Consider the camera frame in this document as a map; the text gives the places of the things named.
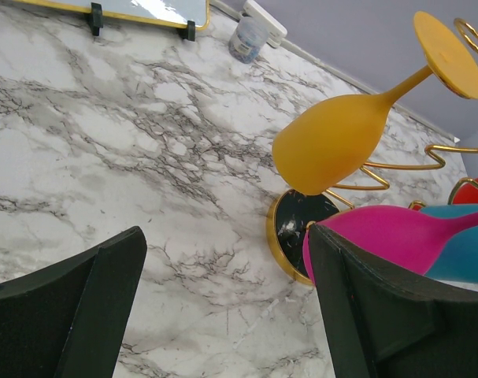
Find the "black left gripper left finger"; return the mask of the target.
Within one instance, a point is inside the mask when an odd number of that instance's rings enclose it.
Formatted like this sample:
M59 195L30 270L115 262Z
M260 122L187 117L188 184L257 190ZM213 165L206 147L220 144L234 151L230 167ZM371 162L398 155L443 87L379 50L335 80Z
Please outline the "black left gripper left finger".
M146 252L135 226L0 283L0 377L111 377Z

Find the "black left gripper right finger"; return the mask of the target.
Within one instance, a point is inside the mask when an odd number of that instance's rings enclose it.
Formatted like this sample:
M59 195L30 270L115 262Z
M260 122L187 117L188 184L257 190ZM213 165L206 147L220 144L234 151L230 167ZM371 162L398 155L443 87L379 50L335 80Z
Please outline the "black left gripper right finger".
M309 230L337 377L478 377L478 291L378 258L325 226Z

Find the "red wine glass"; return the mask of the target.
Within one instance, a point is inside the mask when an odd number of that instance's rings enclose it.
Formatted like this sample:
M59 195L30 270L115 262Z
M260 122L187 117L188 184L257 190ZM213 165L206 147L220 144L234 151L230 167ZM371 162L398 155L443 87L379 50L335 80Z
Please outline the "red wine glass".
M450 193L449 204L478 204L478 177L460 179Z

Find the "pink wine glass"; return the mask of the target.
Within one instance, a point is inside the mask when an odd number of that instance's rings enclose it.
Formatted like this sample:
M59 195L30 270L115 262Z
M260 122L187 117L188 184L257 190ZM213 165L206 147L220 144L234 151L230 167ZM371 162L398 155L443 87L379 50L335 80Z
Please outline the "pink wine glass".
M426 276L451 237L478 226L478 212L438 218L399 206L365 206L319 224L370 254Z

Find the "white eraser block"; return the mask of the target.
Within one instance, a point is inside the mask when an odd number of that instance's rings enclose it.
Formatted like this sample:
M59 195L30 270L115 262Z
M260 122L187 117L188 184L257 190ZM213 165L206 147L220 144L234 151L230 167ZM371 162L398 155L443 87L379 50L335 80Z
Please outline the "white eraser block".
M267 43L278 48L287 36L287 29L262 6L254 0L246 0L243 4L243 14L259 21L269 32Z

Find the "small clear plastic jar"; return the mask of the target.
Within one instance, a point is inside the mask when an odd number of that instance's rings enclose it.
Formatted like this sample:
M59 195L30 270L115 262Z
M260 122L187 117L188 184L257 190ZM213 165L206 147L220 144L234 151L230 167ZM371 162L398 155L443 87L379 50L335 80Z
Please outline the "small clear plastic jar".
M252 63L268 37L268 30L263 24L253 17L243 17L228 42L228 51L243 64Z

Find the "gold framed whiteboard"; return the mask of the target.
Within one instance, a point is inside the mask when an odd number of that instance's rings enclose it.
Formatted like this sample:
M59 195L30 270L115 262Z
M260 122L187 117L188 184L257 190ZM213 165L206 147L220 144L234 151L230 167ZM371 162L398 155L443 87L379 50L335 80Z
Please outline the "gold framed whiteboard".
M29 5L82 13L92 35L100 35L106 18L175 28L181 39L194 42L197 31L207 28L210 2L205 0L71 0L28 1Z

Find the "gold wine glass rack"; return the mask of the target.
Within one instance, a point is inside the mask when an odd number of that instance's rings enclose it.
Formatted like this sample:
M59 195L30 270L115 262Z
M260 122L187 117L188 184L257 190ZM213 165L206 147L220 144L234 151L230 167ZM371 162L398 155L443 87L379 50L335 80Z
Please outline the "gold wine glass rack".
M469 53L476 51L478 45L473 39L478 32L461 18L454 21L461 36L458 39ZM370 157L358 170L339 183L318 195L304 195L290 186L290 190L274 201L269 209L266 231L269 248L277 263L286 274L304 284L311 281L307 274L308 264L303 260L302 244L306 230L313 222L336 215L338 210L333 203L338 199L349 209L354 204L336 194L337 190L346 191L386 191L390 184L375 169L427 171L441 169L446 162L439 156L441 151L449 151L448 146L429 145L424 152L433 160L427 165L395 165L370 161Z

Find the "blue wine glass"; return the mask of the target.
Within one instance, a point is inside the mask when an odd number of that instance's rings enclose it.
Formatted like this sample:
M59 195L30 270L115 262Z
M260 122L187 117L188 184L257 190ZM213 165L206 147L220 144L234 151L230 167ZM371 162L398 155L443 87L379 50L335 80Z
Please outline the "blue wine glass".
M421 212L432 217L455 218L478 212L478 204L427 206ZM478 284L478 226L451 237L425 275L434 280Z

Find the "orange wine glass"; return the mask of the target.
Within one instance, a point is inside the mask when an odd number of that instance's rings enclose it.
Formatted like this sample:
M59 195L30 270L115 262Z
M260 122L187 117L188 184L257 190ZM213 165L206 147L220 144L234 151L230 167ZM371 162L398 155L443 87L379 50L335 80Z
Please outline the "orange wine glass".
M362 167L380 141L391 107L430 75L463 98L478 99L478 65L458 37L425 11L415 13L413 27L425 67L384 93L319 102L277 134L272 158L289 186L318 195Z

